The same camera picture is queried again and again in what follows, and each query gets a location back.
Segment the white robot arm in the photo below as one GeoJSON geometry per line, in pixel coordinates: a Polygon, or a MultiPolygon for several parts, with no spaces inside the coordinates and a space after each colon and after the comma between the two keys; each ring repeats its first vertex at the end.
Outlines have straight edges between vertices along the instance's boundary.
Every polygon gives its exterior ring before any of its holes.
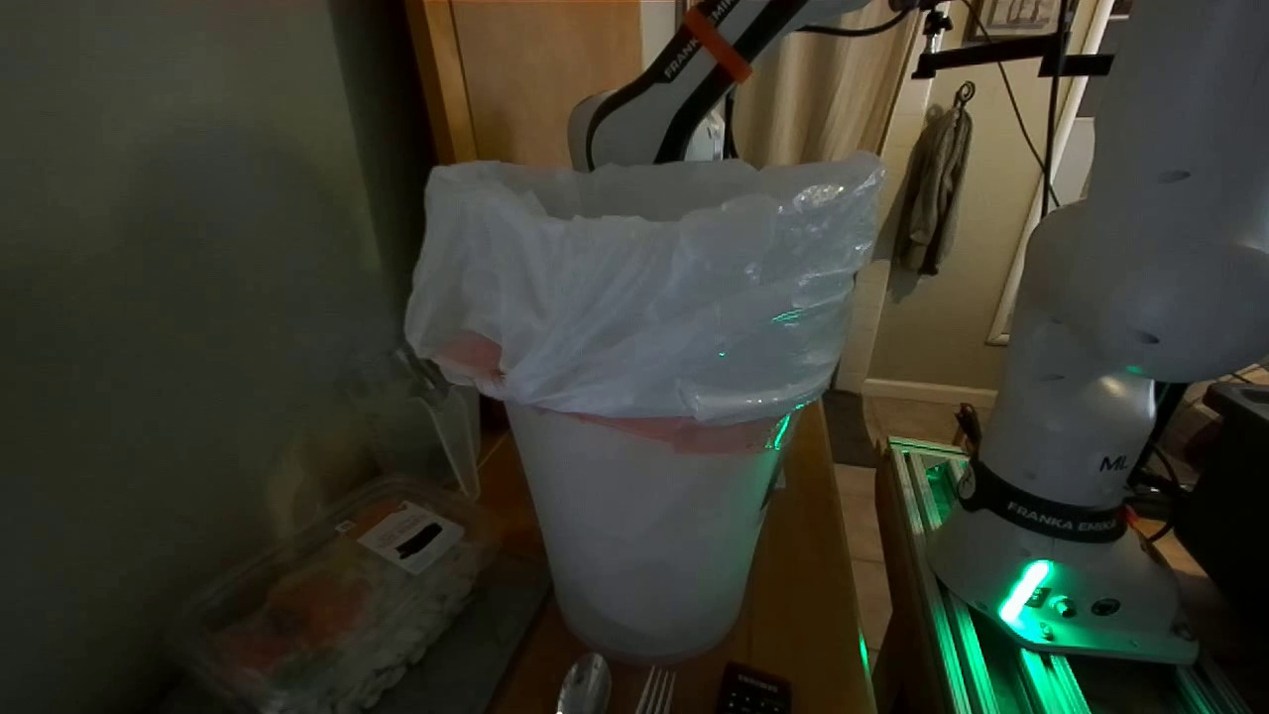
{"type": "Polygon", "coordinates": [[[1027,238],[1008,372],[936,578],[1055,653],[1191,663],[1175,578],[1127,525],[1159,390],[1269,356],[1269,0],[1143,0],[1110,56],[1060,29],[916,58],[1094,77],[1086,191],[1027,238]]]}

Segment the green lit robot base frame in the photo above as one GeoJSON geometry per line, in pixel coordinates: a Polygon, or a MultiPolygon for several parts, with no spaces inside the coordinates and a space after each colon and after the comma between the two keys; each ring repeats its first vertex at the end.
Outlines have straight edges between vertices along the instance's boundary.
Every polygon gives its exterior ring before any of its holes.
{"type": "Polygon", "coordinates": [[[881,455],[892,714],[1254,714],[1143,536],[1027,550],[1000,587],[959,599],[936,566],[962,474],[938,442],[892,435],[881,455]]]}

